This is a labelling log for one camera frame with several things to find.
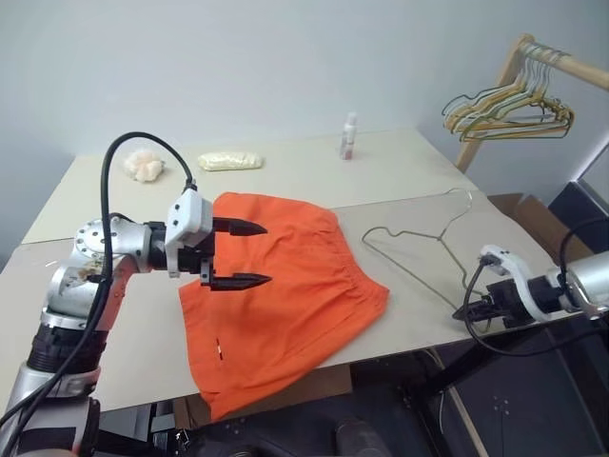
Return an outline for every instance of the orange fabric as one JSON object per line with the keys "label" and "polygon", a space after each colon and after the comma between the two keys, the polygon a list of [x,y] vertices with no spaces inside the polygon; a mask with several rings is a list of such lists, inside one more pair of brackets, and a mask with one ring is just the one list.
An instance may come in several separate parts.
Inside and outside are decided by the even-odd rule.
{"label": "orange fabric", "polygon": [[268,230],[218,233],[217,274],[273,278],[234,292],[210,292],[199,281],[180,288],[190,371],[217,420],[289,386],[342,348],[383,313],[388,290],[359,269],[329,210],[225,193],[214,214]]}

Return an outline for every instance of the floor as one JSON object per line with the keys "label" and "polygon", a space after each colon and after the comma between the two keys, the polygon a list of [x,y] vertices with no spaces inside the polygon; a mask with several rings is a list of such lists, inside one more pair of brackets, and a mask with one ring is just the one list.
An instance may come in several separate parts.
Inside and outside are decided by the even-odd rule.
{"label": "floor", "polygon": [[[543,332],[521,348],[549,343]],[[469,345],[450,345],[438,351],[449,363]],[[194,455],[219,457],[225,455],[226,446],[246,444],[262,449],[264,455],[329,455],[335,445],[336,425],[355,416],[377,430],[392,455],[428,457],[431,454],[399,388],[402,379],[421,377],[426,371],[433,374],[434,364],[421,351],[357,364],[352,367],[352,394],[205,427],[201,433],[206,448]],[[603,451],[557,352],[527,359],[500,358],[461,382],[458,391],[491,457],[580,457]],[[440,397],[431,405],[434,411],[439,411],[439,403]],[[476,455],[448,395],[443,402],[442,428],[455,457]]]}

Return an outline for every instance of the clothing rack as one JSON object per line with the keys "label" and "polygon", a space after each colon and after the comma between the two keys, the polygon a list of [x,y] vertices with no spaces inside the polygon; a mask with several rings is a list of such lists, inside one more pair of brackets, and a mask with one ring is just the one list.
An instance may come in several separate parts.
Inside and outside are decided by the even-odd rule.
{"label": "clothing rack", "polygon": [[[535,43],[535,37],[528,33],[521,35],[521,37],[514,43],[510,50],[507,60],[503,65],[500,77],[497,81],[497,86],[505,86],[512,84],[516,79],[519,71],[521,70],[522,63],[524,62],[524,45],[527,43]],[[564,71],[565,73],[575,76],[586,83],[590,83],[598,88],[609,91],[609,71],[597,69],[588,64],[584,64],[573,58],[571,55],[563,55],[558,61],[551,62],[545,53],[537,55],[529,55],[529,58],[535,59],[539,62],[543,62],[557,70]],[[476,157],[476,153],[482,141],[471,141],[463,143],[461,152],[457,158],[455,166],[465,173],[469,168],[469,165]]]}

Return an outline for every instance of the table surface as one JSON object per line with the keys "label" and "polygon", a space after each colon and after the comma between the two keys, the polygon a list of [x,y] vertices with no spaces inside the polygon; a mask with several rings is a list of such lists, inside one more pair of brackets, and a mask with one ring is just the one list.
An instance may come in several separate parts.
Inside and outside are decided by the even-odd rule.
{"label": "table surface", "polygon": [[[392,230],[440,233],[443,226],[465,208],[466,194],[457,191],[444,196],[432,195],[454,187],[475,187],[413,130],[361,136],[358,145],[363,150],[351,163],[340,161],[333,152],[335,145],[327,138],[320,138],[276,143],[264,150],[251,148],[265,155],[268,161],[265,169],[208,173],[199,179],[200,189],[207,198],[225,190],[257,191],[335,208],[360,267],[391,290],[386,313],[323,366],[468,338],[463,324],[450,317],[453,311],[450,306],[378,253],[366,248],[360,238],[367,229],[378,225],[390,226]],[[324,149],[326,154],[316,154]],[[99,162],[99,157],[82,157],[74,162],[26,240],[70,237],[73,227],[79,227],[90,217],[89,209],[98,211]],[[298,176],[301,169],[307,172]],[[270,171],[280,174],[283,171],[285,176],[271,181]],[[111,209],[120,210],[136,220],[163,220],[168,204],[175,198],[174,190],[179,189],[182,182],[182,176],[176,177],[177,174],[173,169],[166,181],[141,189],[142,185],[115,172],[110,184],[113,195],[129,195],[128,190],[132,189],[133,192],[141,191],[143,200],[123,198],[120,206],[114,204]],[[322,183],[311,187],[315,177]],[[77,192],[79,182],[88,190]],[[534,274],[541,274],[552,265],[549,256],[520,226],[497,211],[481,192],[472,193],[473,208],[445,235],[446,242],[469,271],[476,266],[481,246],[490,243],[519,253]],[[74,207],[78,214],[76,218],[70,213],[70,208]],[[59,214],[69,218],[70,224],[64,224],[63,220],[57,226],[51,224],[53,218],[55,222],[61,219]],[[459,305],[463,296],[461,277],[439,243],[412,236],[394,239],[381,233],[375,233],[370,240],[406,267],[416,270]],[[24,244],[15,250],[0,275],[4,302],[17,304],[11,315],[13,325],[5,328],[0,342],[0,360],[4,367],[0,376],[0,404],[8,401],[14,374],[27,358],[50,276],[58,262],[68,256],[71,247],[71,239]],[[197,391],[187,364],[177,291],[181,284],[192,279],[192,276],[183,275],[179,280],[172,280],[161,271],[131,278],[101,362],[103,372],[95,396],[101,401],[102,409],[141,405]],[[491,273],[484,273],[481,285],[497,280]]]}
{"label": "table surface", "polygon": [[[199,191],[213,201],[223,192],[253,192],[306,200],[325,208],[413,198],[450,188],[476,189],[416,130],[360,133],[351,161],[341,160],[340,138],[326,136],[223,148],[184,148]],[[129,151],[129,143],[124,145]],[[205,172],[197,157],[210,150],[251,150],[266,159],[262,169]],[[167,170],[151,184],[129,179],[119,149],[110,173],[110,209],[134,221],[165,221],[184,187],[184,174],[166,153]],[[78,156],[66,172],[23,243],[71,238],[86,221],[99,218],[102,155]]]}

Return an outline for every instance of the white table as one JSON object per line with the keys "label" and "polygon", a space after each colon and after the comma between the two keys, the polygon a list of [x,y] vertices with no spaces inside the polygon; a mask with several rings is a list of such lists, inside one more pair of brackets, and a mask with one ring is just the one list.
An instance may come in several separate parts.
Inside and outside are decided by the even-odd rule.
{"label": "white table", "polygon": [[[375,142],[378,144],[378,156]],[[362,141],[358,144],[363,144],[367,150],[367,155],[360,153],[361,162],[339,161],[333,152],[334,143],[329,139],[307,140],[302,143],[275,144],[265,149],[272,153],[257,149],[268,160],[266,170],[223,172],[199,179],[203,194],[207,197],[233,189],[304,198],[315,203],[326,201],[330,202],[327,206],[342,207],[337,208],[336,212],[353,254],[369,276],[390,288],[391,295],[385,315],[355,341],[328,359],[324,366],[468,337],[463,325],[451,319],[452,308],[378,254],[363,247],[360,237],[366,229],[376,225],[439,232],[452,215],[462,210],[462,192],[444,197],[395,200],[421,197],[454,187],[474,189],[474,186],[413,130],[362,135]],[[311,156],[317,157],[315,166],[318,170],[311,171],[311,174],[302,172],[297,165],[290,165],[296,163],[304,166],[306,160],[303,154],[307,150]],[[99,158],[87,157],[74,162],[26,240],[45,241],[70,236],[73,227],[79,227],[87,220],[88,209],[91,209],[93,215],[97,214],[97,196],[79,193],[77,181],[80,178],[77,178],[87,174],[88,179],[93,181],[91,189],[97,189],[98,168],[92,163],[99,161]],[[348,168],[349,172],[344,171],[343,167]],[[273,184],[269,179],[269,169],[289,174],[294,179],[294,186],[290,186],[286,178]],[[367,176],[367,170],[381,176]],[[173,182],[175,178],[172,174],[178,173],[170,173],[166,183],[145,186],[142,202],[139,199],[128,199],[121,208],[111,209],[121,210],[137,220],[163,220],[167,205],[175,198],[182,182],[180,175],[169,186],[169,180]],[[313,186],[316,180],[321,180],[319,186]],[[87,179],[80,179],[81,185],[84,186],[86,182]],[[114,194],[128,189],[138,189],[139,192],[142,188],[141,185],[121,178],[116,172],[111,183]],[[370,186],[364,186],[364,183],[370,183]],[[306,198],[307,189],[313,198]],[[547,254],[522,228],[500,214],[481,192],[475,191],[474,194],[474,207],[451,228],[446,238],[465,265],[473,269],[481,246],[494,243],[520,253],[534,273],[541,274],[551,266]],[[62,201],[67,196],[71,200]],[[90,205],[81,203],[86,200],[90,200]],[[70,227],[59,217],[69,208],[74,208],[79,214]],[[385,243],[392,254],[437,284],[442,293],[455,303],[458,304],[462,299],[458,271],[449,263],[439,244],[412,238],[399,238],[388,243],[386,238],[377,235],[372,240]],[[6,403],[14,373],[19,363],[27,357],[31,338],[38,326],[38,314],[47,284],[56,268],[53,262],[68,255],[71,243],[71,240],[61,240],[22,245],[13,253],[0,275],[4,302],[18,304],[13,307],[11,325],[6,328],[0,342],[0,359],[4,368],[0,376],[0,404]],[[483,276],[481,283],[497,279]],[[177,287],[190,280],[192,278],[187,276],[179,281],[170,280],[163,272],[136,275],[131,279],[102,358],[103,375],[96,397],[100,399],[103,409],[140,405],[196,392],[187,365],[184,325],[177,294]]]}

